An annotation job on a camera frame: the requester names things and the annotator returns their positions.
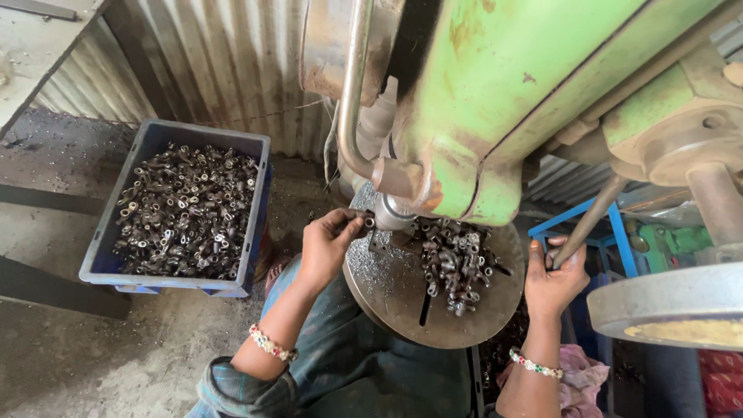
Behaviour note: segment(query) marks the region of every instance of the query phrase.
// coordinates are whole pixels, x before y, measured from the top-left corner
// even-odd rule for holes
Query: concrete floor
[[[107,199],[135,133],[31,109],[0,141],[0,183]],[[309,213],[331,203],[315,165],[273,163],[270,232],[293,255]],[[97,223],[0,204],[0,254],[78,280]],[[0,416],[182,416],[206,363],[240,346],[263,303],[262,283],[245,299],[186,289],[132,295],[127,321],[0,301]]]

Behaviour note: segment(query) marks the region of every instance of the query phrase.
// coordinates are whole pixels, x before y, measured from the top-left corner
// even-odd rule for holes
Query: person's left hand
[[[336,209],[305,227],[299,277],[321,292],[335,277],[348,246],[370,213]]]
[[[563,245],[567,237],[552,237],[549,243]],[[560,270],[548,271],[559,248],[545,256],[542,244],[533,240],[529,247],[529,268],[524,284],[524,297],[532,321],[559,321],[562,311],[591,280],[585,272],[585,243],[562,264]]]

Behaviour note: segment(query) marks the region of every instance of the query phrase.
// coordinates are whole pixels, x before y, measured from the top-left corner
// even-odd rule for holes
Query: red patterned cloth
[[[717,350],[697,353],[707,410],[717,414],[743,411],[743,356]]]

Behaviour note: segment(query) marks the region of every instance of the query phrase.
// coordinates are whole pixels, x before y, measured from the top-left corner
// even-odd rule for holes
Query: corrugated metal wall
[[[87,118],[140,121],[155,117],[103,19],[91,25],[31,105]]]
[[[710,39],[728,62],[743,62],[743,16],[717,30]]]
[[[135,36],[178,120],[267,135],[273,152],[322,160],[331,124],[321,103],[262,117],[321,98],[299,88],[304,1],[118,1],[125,1]],[[104,77],[110,74],[87,67],[71,70],[81,66],[83,57],[85,63],[113,62],[119,68],[117,56],[123,54],[118,45],[100,47],[99,32],[107,29],[101,20],[81,41],[37,96],[37,104],[118,121],[154,116],[149,104],[146,112],[141,107],[138,112],[123,111],[129,108],[125,104],[140,103],[142,97],[126,61],[127,77]],[[107,31],[106,42],[113,39],[109,36]]]
[[[330,120],[299,88],[306,3],[126,0],[178,120],[268,135],[271,149],[322,160]]]
[[[595,197],[614,171],[609,163],[585,165],[547,155],[540,161],[539,176],[529,181],[523,200],[575,206]],[[647,183],[631,181],[625,193]]]

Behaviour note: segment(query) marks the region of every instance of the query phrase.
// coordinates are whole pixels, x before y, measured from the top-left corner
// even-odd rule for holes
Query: beaded bracelet
[[[521,355],[521,350],[516,347],[511,348],[508,355],[511,357],[511,360],[526,367],[526,370],[534,370],[537,373],[554,377],[556,379],[562,378],[562,369],[551,369],[549,367],[544,367],[537,363],[534,363],[531,360],[527,360],[526,358],[524,358],[524,356]]]
[[[269,340],[267,336],[263,335],[260,329],[258,329],[258,323],[254,323],[250,326],[250,336],[261,347],[266,353],[277,357],[281,361],[291,363],[299,357],[299,351],[295,348],[294,350],[287,351],[279,347],[273,341]]]

